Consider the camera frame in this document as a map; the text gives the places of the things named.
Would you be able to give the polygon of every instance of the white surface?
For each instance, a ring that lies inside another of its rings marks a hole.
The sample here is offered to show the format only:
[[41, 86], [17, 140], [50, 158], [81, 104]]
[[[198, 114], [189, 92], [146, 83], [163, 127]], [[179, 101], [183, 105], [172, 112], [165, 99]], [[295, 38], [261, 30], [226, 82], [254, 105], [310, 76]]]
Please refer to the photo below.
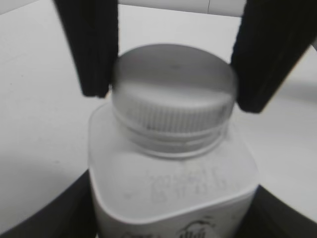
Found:
[[225, 16], [242, 16], [247, 0], [210, 0], [209, 13]]
[[0, 0], [0, 14], [22, 7], [37, 0]]
[[241, 16], [246, 0], [119, 0], [121, 4]]
[[[229, 61], [240, 19], [120, 7], [120, 49], [180, 43]], [[0, 16], [0, 233], [37, 212], [87, 168], [87, 121], [53, 5]], [[317, 221], [317, 53], [310, 48], [265, 112], [235, 117], [262, 184]]]
[[209, 0], [119, 0], [121, 4], [208, 13]]

